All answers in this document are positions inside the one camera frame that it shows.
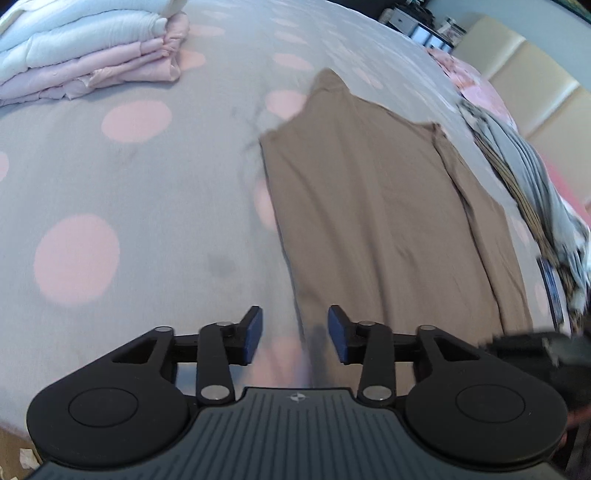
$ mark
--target white blanket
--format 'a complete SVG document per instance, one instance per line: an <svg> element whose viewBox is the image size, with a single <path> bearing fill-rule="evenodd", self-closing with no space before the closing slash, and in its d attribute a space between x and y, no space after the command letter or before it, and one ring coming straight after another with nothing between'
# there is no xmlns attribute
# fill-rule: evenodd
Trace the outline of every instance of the white blanket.
<svg viewBox="0 0 591 480"><path fill-rule="evenodd" d="M166 22L166 18L154 13L113 10L36 33L26 42L0 53L0 82L30 68L54 65L104 48L160 37L166 31Z"/></svg>
<svg viewBox="0 0 591 480"><path fill-rule="evenodd" d="M187 0L21 0L0 18L0 51L32 35L110 10L141 10L170 18Z"/></svg>

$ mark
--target headboard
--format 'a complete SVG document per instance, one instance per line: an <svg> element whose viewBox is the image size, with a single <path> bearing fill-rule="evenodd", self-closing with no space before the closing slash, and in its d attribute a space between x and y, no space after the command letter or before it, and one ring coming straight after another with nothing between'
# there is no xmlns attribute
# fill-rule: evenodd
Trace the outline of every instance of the headboard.
<svg viewBox="0 0 591 480"><path fill-rule="evenodd" d="M452 55L493 84L519 132L589 204L591 93L548 54L490 17L474 24Z"/></svg>

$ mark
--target black device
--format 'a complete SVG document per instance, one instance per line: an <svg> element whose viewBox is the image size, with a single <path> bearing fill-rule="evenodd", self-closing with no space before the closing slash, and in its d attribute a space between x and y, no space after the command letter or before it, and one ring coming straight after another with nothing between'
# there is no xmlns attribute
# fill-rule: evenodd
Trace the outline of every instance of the black device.
<svg viewBox="0 0 591 480"><path fill-rule="evenodd" d="M395 334L339 306L328 324L340 361L363 365L355 395L250 387L236 400L229 364L250 363L258 307L198 335L147 332L33 399L27 426L45 462L32 478L562 478L547 461L567 407L547 382L434 326ZM182 362L197 362L195 396L174 386ZM414 364L406 397L395 362Z"/></svg>

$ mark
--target gray bedsheet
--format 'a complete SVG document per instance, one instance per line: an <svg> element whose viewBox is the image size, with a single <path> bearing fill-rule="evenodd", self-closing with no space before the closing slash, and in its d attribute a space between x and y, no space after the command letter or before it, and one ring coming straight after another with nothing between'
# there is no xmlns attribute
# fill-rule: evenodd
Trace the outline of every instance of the gray bedsheet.
<svg viewBox="0 0 591 480"><path fill-rule="evenodd" d="M258 138L325 67L354 95L443 125L505 207L534 323L551 325L537 246L421 47L323 0L185 11L176 84L0 108L0 423L23 432L38 390L152 327L194 333L252 304L264 340L238 382L306 383Z"/></svg>

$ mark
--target folded blanket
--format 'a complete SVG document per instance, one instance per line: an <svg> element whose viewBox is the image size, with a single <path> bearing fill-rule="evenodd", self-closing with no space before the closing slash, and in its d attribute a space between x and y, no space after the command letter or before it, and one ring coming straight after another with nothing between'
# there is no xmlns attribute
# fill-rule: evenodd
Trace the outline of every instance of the folded blanket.
<svg viewBox="0 0 591 480"><path fill-rule="evenodd" d="M0 51L27 41L35 33L53 30L110 10L140 10L172 17L187 0L21 0L0 18Z"/></svg>
<svg viewBox="0 0 591 480"><path fill-rule="evenodd" d="M121 45L81 59L20 73L0 86L0 99L3 99L0 106L42 98L74 99L97 88L123 82L173 82L181 73L176 54L188 34L189 18L180 12L168 20L164 38ZM117 59L128 61L112 65Z"/></svg>
<svg viewBox="0 0 591 480"><path fill-rule="evenodd" d="M173 15L166 24L164 38L107 48L57 65L29 69L0 85L0 100L18 99L32 93L88 76L87 86L95 86L109 77L137 69L151 61L176 53L189 32L185 13Z"/></svg>
<svg viewBox="0 0 591 480"><path fill-rule="evenodd" d="M104 48L161 37L165 34L166 22L158 14L114 10L36 33L26 42L0 53L0 82L29 68L54 65Z"/></svg>

